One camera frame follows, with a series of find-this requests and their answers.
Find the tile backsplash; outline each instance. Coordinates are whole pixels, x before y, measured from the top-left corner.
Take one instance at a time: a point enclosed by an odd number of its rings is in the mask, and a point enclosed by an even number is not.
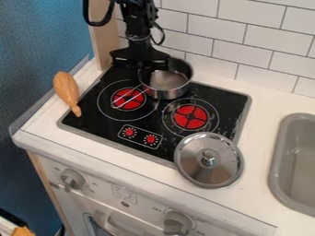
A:
[[[315,98],[315,0],[155,2],[167,37],[160,51],[196,71]],[[117,23],[125,46],[119,13]]]

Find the oven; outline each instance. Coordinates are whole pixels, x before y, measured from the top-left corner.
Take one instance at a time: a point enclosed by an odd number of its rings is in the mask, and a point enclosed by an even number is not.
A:
[[[228,218],[219,220],[218,213],[212,217],[192,213],[193,206],[178,209],[166,199],[139,194],[136,184],[125,187],[105,174],[95,176],[92,170],[44,157],[40,162],[75,236],[274,235],[274,227],[233,210],[224,209],[230,211],[230,218],[242,218],[242,226],[228,223]]]

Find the control knob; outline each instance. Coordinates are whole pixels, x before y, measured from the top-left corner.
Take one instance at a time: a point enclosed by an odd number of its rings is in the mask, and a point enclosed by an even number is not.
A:
[[[65,169],[61,173],[60,179],[64,183],[64,189],[67,193],[69,193],[71,189],[81,190],[86,183],[82,174],[71,169]]]
[[[164,219],[164,234],[165,235],[188,235],[193,228],[192,220],[176,211],[170,211]]]

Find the toy stove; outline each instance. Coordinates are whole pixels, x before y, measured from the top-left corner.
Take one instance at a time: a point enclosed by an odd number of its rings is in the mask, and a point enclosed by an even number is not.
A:
[[[191,83],[179,99],[155,100],[142,90],[136,69],[113,65],[78,105],[82,116],[69,112],[61,128],[143,158],[173,161],[178,143],[196,132],[237,142],[250,99]]]

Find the oven handle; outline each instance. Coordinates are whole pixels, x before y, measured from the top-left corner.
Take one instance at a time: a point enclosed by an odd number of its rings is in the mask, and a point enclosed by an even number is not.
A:
[[[112,236],[136,236],[135,234],[129,231],[121,230],[117,226],[111,224],[111,216],[107,216],[105,213],[101,211],[97,210],[92,218],[95,221],[95,223],[99,225],[99,227],[104,229]]]

